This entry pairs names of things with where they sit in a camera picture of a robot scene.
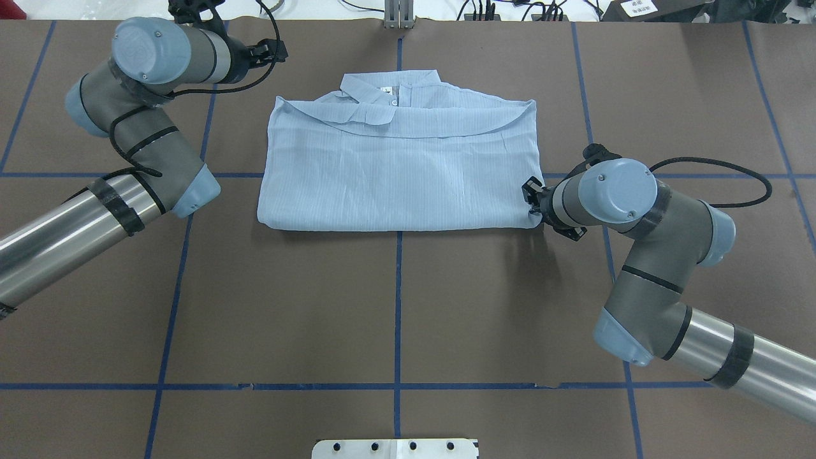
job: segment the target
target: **white label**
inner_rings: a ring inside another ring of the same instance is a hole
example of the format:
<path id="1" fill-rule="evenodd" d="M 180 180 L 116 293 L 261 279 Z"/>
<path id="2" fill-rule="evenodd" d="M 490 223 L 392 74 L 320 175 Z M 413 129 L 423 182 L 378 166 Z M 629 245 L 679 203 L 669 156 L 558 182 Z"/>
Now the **white label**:
<path id="1" fill-rule="evenodd" d="M 620 6 L 629 17 L 648 15 L 658 10 L 652 0 L 631 0 L 630 2 L 621 2 Z"/>

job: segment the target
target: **metal bracket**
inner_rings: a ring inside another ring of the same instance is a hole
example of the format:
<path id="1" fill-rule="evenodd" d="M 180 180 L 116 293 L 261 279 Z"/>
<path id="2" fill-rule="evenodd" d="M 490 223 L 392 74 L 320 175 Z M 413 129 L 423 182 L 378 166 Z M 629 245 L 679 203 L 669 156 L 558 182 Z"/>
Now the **metal bracket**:
<path id="1" fill-rule="evenodd" d="M 312 459 L 478 459 L 475 439 L 322 440 Z"/>
<path id="2" fill-rule="evenodd" d="M 385 0 L 385 28 L 413 29 L 414 0 Z"/>

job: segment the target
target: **black cable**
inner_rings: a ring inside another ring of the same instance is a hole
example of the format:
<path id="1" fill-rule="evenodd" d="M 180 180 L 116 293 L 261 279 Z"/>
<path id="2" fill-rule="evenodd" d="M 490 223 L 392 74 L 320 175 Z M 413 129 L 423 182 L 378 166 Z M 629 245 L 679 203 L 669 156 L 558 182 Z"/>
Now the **black cable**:
<path id="1" fill-rule="evenodd" d="M 277 28 L 275 16 L 272 16 L 272 12 L 269 10 L 269 8 L 266 7 L 266 5 L 264 5 L 264 2 L 262 0 L 255 0 L 255 2 L 258 3 L 260 7 L 264 9 L 264 12 L 266 12 L 267 15 L 269 15 L 269 19 L 272 21 L 272 27 L 273 29 L 275 29 L 275 43 L 276 43 L 275 54 L 272 58 L 272 62 L 269 64 L 269 68 L 266 69 L 266 72 L 264 72 L 264 74 L 261 75 L 260 78 L 256 79 L 254 82 L 251 82 L 241 87 L 230 87 L 227 89 L 185 89 L 183 91 L 178 92 L 172 91 L 170 94 L 168 94 L 169 97 L 178 97 L 183 96 L 185 94 L 230 94 L 233 92 L 245 91 L 252 87 L 258 86 L 266 79 L 266 77 L 269 76 L 270 73 L 272 73 L 272 69 L 275 68 L 275 63 L 277 62 L 276 61 L 277 53 L 281 51 L 281 31 L 278 30 Z"/>
<path id="2" fill-rule="evenodd" d="M 543 16 L 543 15 L 544 15 L 544 12 L 546 11 L 546 10 L 545 10 L 545 8 L 547 7 L 547 5 L 544 5 L 544 3 L 543 3 L 543 2 L 533 2 L 533 3 L 531 3 L 531 4 L 530 4 L 530 5 L 527 7 L 527 10 L 526 10 L 526 11 L 524 11 L 524 15 L 521 17 L 521 20 L 525 20 L 525 19 L 527 19 L 527 13 L 529 13 L 529 12 L 530 12 L 530 10 L 531 10 L 531 9 L 533 9 L 533 7 L 541 7 L 541 15 Z"/>
<path id="3" fill-rule="evenodd" d="M 459 19 L 461 19 L 461 18 L 462 18 L 462 13 L 464 12 L 464 8 L 465 8 L 465 7 L 468 5 L 468 3 L 469 3 L 469 2 L 471 2 L 471 1 L 472 1 L 472 0 L 464 0 L 464 3 L 462 3 L 462 7 L 459 9 L 459 14 L 458 14 L 458 15 L 456 15 L 456 20 L 459 20 Z"/>
<path id="4" fill-rule="evenodd" d="M 359 8 L 359 9 L 365 10 L 365 11 L 377 11 L 379 13 L 385 13 L 385 10 L 378 10 L 377 8 L 369 8 L 369 7 L 359 7 L 358 5 L 355 5 L 354 3 L 350 3 L 347 0 L 340 0 L 340 2 L 345 3 L 346 5 L 349 5 L 350 7 Z"/>
<path id="5" fill-rule="evenodd" d="M 668 164 L 674 163 L 701 163 L 701 164 L 711 164 L 714 166 L 721 166 L 727 167 L 729 169 L 735 170 L 737 172 L 741 172 L 747 176 L 751 176 L 765 186 L 765 195 L 761 198 L 754 199 L 753 201 L 746 201 L 745 203 L 729 203 L 729 204 L 711 204 L 711 207 L 718 207 L 718 208 L 737 208 L 737 207 L 749 207 L 749 206 L 756 206 L 759 203 L 764 203 L 765 201 L 770 198 L 770 195 L 774 192 L 774 187 L 770 184 L 765 176 L 760 174 L 759 172 L 754 172 L 751 169 L 747 169 L 742 166 L 738 166 L 737 164 L 728 163 L 726 161 L 720 161 L 719 159 L 710 159 L 710 158 L 696 158 L 694 156 L 681 156 L 679 158 L 670 158 L 665 161 L 661 161 L 649 168 L 650 171 L 654 172 L 663 166 L 667 166 Z"/>
<path id="6" fill-rule="evenodd" d="M 537 20 L 547 20 L 549 17 L 551 17 L 550 16 L 551 13 L 552 18 L 555 19 L 555 16 L 559 14 L 559 11 L 561 12 L 560 14 L 564 14 L 564 10 L 561 9 L 561 5 L 563 5 L 564 3 L 566 3 L 566 0 L 561 3 L 555 2 L 549 4 L 545 4 L 544 2 L 530 3 L 527 6 L 526 11 L 524 11 L 524 15 L 521 17 L 521 20 L 527 19 L 527 14 L 530 13 L 530 10 L 533 9 L 533 7 L 541 7 L 541 17 L 538 18 Z"/>
<path id="7" fill-rule="evenodd" d="M 118 153 L 119 156 L 121 156 L 125 161 L 129 162 L 136 171 L 144 172 L 145 174 L 147 174 L 149 176 L 161 177 L 162 176 L 161 172 L 157 171 L 156 169 L 151 169 L 150 167 L 145 167 L 145 166 L 141 165 L 139 162 L 135 161 L 132 157 L 128 156 L 127 153 L 125 153 L 122 150 L 122 148 L 119 146 L 119 144 L 116 142 L 116 126 L 118 126 L 119 123 L 121 123 L 122 121 L 125 121 L 126 119 L 130 118 L 131 116 L 133 116 L 135 114 L 138 114 L 138 113 L 141 113 L 141 112 L 144 112 L 145 110 L 149 110 L 149 109 L 150 109 L 150 107 L 148 107 L 147 105 L 141 105 L 141 106 L 136 107 L 135 109 L 133 109 L 133 110 L 119 116 L 118 118 L 114 119 L 110 123 L 110 127 L 108 128 L 108 138 L 110 139 L 111 146 L 113 147 L 113 149 L 116 150 L 116 153 Z"/>

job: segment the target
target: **light blue joint cap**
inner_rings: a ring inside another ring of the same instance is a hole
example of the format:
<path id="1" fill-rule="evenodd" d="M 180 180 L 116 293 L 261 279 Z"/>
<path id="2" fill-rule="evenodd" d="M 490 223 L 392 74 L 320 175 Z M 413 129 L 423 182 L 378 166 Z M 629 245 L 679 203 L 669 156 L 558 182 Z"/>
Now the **light blue joint cap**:
<path id="1" fill-rule="evenodd" d="M 172 212 L 179 218 L 185 218 L 215 199 L 219 194 L 221 194 L 221 185 L 218 185 L 218 181 L 205 164 L 201 171 L 198 171 L 196 178 L 193 179 L 184 194 L 181 195 Z"/>
<path id="2" fill-rule="evenodd" d="M 587 212 L 612 225 L 638 220 L 657 197 L 657 179 L 645 164 L 630 158 L 598 163 L 578 184 L 578 198 Z"/>
<path id="3" fill-rule="evenodd" d="M 592 335 L 595 342 L 607 352 L 638 367 L 645 367 L 654 358 L 606 308 L 601 309 L 601 317 L 598 318 Z"/>
<path id="4" fill-rule="evenodd" d="M 163 84 L 181 76 L 193 52 L 180 26 L 157 17 L 123 21 L 116 28 L 112 48 L 122 72 L 147 84 Z"/>
<path id="5" fill-rule="evenodd" d="M 85 105 L 82 104 L 81 90 L 83 78 L 85 77 L 79 78 L 79 81 L 74 84 L 68 91 L 68 94 L 65 95 L 65 111 L 68 112 L 68 115 L 79 127 L 88 131 L 88 134 L 97 137 L 107 137 L 108 133 L 94 124 L 91 117 L 88 116 L 88 112 L 85 110 Z"/>
<path id="6" fill-rule="evenodd" d="M 698 264 L 700 266 L 714 266 L 722 261 L 722 257 L 726 253 L 731 252 L 734 241 L 737 239 L 737 226 L 727 213 L 711 207 L 705 201 L 701 201 L 701 203 L 706 205 L 708 213 L 712 216 L 712 245 L 708 248 L 706 257 Z"/>

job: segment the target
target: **white floor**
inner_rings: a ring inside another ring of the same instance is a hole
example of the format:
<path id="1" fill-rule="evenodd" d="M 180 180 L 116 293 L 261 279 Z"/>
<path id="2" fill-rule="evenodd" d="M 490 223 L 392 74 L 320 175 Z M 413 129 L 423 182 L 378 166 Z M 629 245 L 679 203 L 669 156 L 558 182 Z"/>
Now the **white floor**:
<path id="1" fill-rule="evenodd" d="M 383 17 L 382 13 L 360 11 L 344 5 L 339 0 L 266 0 L 269 7 L 282 1 L 280 9 L 275 12 L 279 19 L 356 19 L 362 17 Z M 362 7 L 382 8 L 383 0 L 349 0 Z M 30 19 L 68 19 L 68 20 L 121 20 L 132 16 L 156 16 L 170 18 L 167 13 L 166 0 L 16 0 L 17 4 L 28 13 Z M 610 0 L 600 0 L 601 9 L 605 10 Z M 415 14 L 434 20 L 454 20 L 462 6 L 462 0 L 415 0 Z M 502 20 L 520 20 L 527 7 L 515 7 L 511 3 L 500 2 L 496 13 Z M 595 11 L 584 0 L 569 0 L 563 6 L 564 12 L 572 21 L 595 21 Z M 239 16 L 260 16 L 260 9 L 255 0 L 227 0 L 219 8 L 219 14 L 225 19 Z M 472 12 L 471 7 L 465 12 Z M 796 0 L 785 10 L 790 17 L 802 22 L 811 23 L 816 11 L 796 6 Z"/>

